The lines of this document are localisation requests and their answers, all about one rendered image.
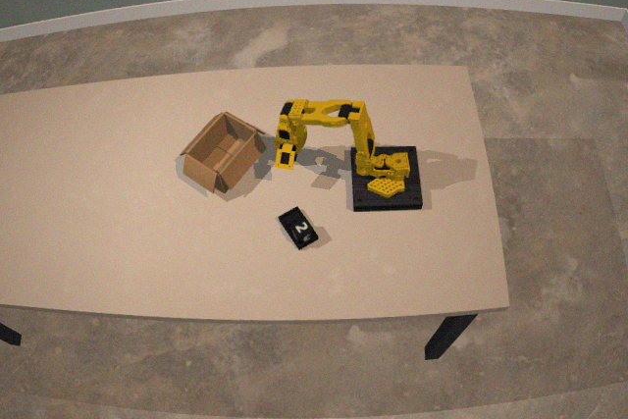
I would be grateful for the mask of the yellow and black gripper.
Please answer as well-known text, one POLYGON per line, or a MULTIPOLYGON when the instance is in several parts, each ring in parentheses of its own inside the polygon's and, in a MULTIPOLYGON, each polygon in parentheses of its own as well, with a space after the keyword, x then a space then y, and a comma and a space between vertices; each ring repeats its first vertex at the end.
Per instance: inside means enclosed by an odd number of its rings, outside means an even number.
POLYGON ((291 141, 279 139, 278 131, 276 131, 275 148, 277 151, 275 168, 292 170, 295 153, 298 154, 304 146, 307 138, 307 127, 297 126, 291 141), (283 145, 282 149, 280 145, 283 145), (292 151, 292 147, 296 145, 296 152, 292 151))

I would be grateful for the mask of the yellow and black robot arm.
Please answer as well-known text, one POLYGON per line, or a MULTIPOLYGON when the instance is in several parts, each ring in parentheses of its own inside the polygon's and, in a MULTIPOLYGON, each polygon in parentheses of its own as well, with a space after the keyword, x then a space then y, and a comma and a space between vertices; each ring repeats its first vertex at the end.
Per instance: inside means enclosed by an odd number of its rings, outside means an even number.
POLYGON ((288 100, 280 115, 278 136, 279 139, 287 141, 292 140, 297 126, 340 128, 350 124, 357 150, 355 156, 356 173, 361 176, 370 175, 378 178, 368 183, 368 190, 384 197, 390 197, 399 191, 404 191, 403 180, 408 171, 406 154, 394 153, 391 156, 386 154, 374 156, 375 135, 364 101, 288 100), (337 117, 327 115, 337 110, 340 110, 337 117), (389 158, 387 158, 388 156, 389 158), (396 164, 396 162, 399 164, 396 164), (380 178, 381 176, 386 177, 380 178))

